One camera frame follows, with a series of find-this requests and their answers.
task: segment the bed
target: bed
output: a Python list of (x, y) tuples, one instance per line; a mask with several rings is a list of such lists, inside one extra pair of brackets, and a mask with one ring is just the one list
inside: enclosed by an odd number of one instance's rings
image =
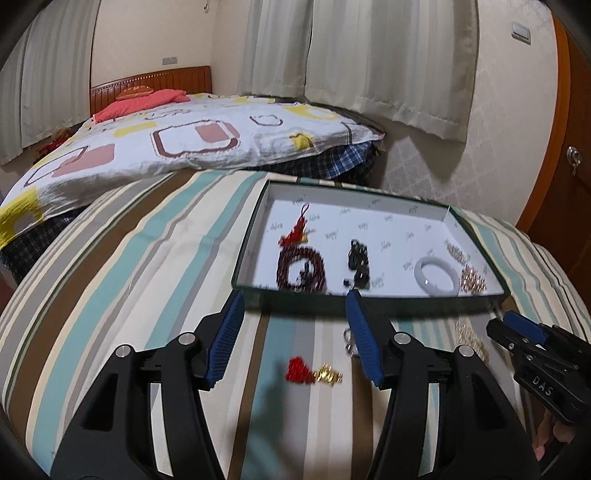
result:
[[(77, 405), (118, 345), (162, 346), (220, 309), (268, 179), (325, 182), (220, 170), (143, 179), (101, 196), (43, 253), (0, 317), (0, 398), (14, 432), (45, 471)], [(511, 289), (498, 310), (462, 321), (484, 339), (489, 367), (531, 434), (539, 412), (513, 382), (506, 352), (486, 337), (486, 322), (515, 309), (588, 340), (589, 312), (544, 248), (504, 222), (457, 212)], [(453, 350), (458, 319), (394, 324), (428, 346)], [(373, 388), (358, 360), (346, 354), (346, 327), (342, 318), (247, 313), (224, 380), (202, 395), (228, 479), (365, 478), (388, 393)], [(332, 388), (286, 383), (293, 356), (312, 366), (330, 364), (343, 372), (343, 382)], [(170, 473), (159, 391), (152, 393), (158, 468)], [(436, 444), (435, 387), (430, 394), (423, 473), (433, 465)]]
[(111, 188), (184, 167), (248, 168), (364, 185), (384, 136), (364, 119), (297, 102), (212, 95), (209, 66), (93, 87), (91, 114), (137, 86), (183, 90), (189, 102), (98, 125), (88, 120), (2, 202), (0, 261), (17, 283), (63, 228)]

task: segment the finger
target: finger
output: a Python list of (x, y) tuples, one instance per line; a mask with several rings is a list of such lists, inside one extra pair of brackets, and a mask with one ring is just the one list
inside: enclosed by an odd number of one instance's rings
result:
[(542, 460), (542, 458), (544, 457), (544, 454), (546, 453), (546, 448), (542, 445), (538, 448), (535, 448), (534, 453), (535, 453), (535, 459), (540, 461), (540, 460)]
[(556, 439), (559, 442), (569, 444), (574, 439), (574, 435), (576, 434), (576, 429), (575, 429), (575, 427), (567, 427), (566, 425), (564, 425), (558, 421), (558, 422), (556, 422), (556, 425), (554, 425), (553, 432), (554, 432), (554, 436), (556, 437)]
[(552, 436), (552, 414), (546, 410), (544, 420), (538, 427), (538, 433), (534, 436), (533, 447), (540, 447), (546, 445)]

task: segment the blue plaid fabric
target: blue plaid fabric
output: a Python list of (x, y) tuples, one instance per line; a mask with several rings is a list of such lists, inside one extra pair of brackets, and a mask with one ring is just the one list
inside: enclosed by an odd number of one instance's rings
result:
[(367, 186), (374, 161), (374, 144), (367, 142), (358, 145), (340, 145), (329, 148), (320, 155), (253, 167), (251, 170), (284, 173), (309, 179), (338, 180)]
[(41, 225), (20, 234), (0, 251), (0, 262), (10, 270), (17, 283), (22, 282), (43, 252), (85, 209), (77, 208), (47, 219)]
[[(367, 186), (374, 161), (375, 147), (373, 143), (367, 142), (359, 145), (341, 145), (313, 157), (255, 167), (253, 170)], [(41, 225), (20, 234), (0, 251), (0, 262), (12, 272), (17, 283), (22, 282), (43, 252), (85, 208), (78, 208), (46, 220)]]

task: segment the wall switch plate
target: wall switch plate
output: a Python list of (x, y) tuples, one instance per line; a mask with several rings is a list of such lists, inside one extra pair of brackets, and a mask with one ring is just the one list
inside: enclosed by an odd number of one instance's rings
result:
[(521, 40), (528, 45), (531, 45), (531, 32), (525, 25), (517, 22), (511, 22), (511, 36), (517, 40)]

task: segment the wooden door frame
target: wooden door frame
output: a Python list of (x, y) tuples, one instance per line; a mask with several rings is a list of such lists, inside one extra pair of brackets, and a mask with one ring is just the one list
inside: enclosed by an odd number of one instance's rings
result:
[(527, 233), (534, 223), (535, 217), (544, 202), (550, 183), (556, 171), (556, 165), (562, 157), (562, 146), (566, 134), (566, 125), (569, 120), (570, 104), (570, 54), (569, 39), (566, 30), (560, 20), (552, 14), (554, 32), (556, 34), (556, 52), (558, 57), (558, 85), (556, 89), (556, 107), (554, 108), (554, 121), (544, 161), (538, 173), (530, 198), (519, 217), (517, 228)]

